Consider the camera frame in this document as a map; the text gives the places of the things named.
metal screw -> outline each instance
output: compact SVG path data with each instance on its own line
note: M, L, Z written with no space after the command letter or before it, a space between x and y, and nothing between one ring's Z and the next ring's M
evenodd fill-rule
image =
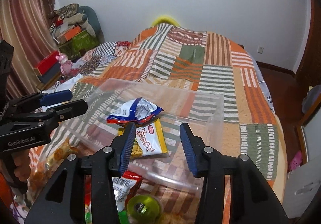
M247 161L247 160L248 160L248 155L245 154L245 153L241 153L241 154L240 154L240 159L241 159L242 161Z
M213 151L214 151L214 149L212 147L210 147L210 146L206 146L204 148L204 152L206 152L206 153L212 153Z
M113 148L111 148L110 146L106 146L102 150L103 150L104 153L109 153L109 152L111 152L113 150Z
M70 154L70 155L68 155L67 159L68 159L68 161L73 161L73 160L76 159L76 155L75 154Z

striped curtain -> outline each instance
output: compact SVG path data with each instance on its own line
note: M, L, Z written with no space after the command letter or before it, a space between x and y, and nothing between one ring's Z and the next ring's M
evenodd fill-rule
M37 91L33 67L57 49L47 16L54 0L0 0L0 39L14 47L7 96L16 98Z

orange box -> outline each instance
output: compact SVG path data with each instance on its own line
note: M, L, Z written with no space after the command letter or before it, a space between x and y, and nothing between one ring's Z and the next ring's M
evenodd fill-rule
M66 41L72 39L74 36L76 36L76 35L77 35L78 33L80 33L80 32L81 32L80 26L76 26L76 27L74 27L73 29L67 31L67 32L64 34L64 36L65 36L65 38L66 38Z

human hand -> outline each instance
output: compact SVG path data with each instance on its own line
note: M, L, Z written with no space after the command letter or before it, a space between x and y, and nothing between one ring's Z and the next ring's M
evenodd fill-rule
M31 169L30 169L30 158L29 150L15 152L12 154L14 164L17 168L14 170L14 174L20 181L28 180ZM3 161L0 160L0 172L2 172Z

wooden door frame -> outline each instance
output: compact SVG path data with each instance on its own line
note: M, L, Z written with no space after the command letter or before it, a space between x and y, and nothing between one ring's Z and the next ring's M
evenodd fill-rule
M318 98L315 100L313 105L309 108L307 113L303 116L303 118L298 122L296 125L296 130L298 133L300 146L301 146L301 152L302 152L302 163L307 163L308 160L308 149L307 149L307 142L304 135L303 127L306 126L312 118L315 116L315 114L321 109L321 94L318 96Z

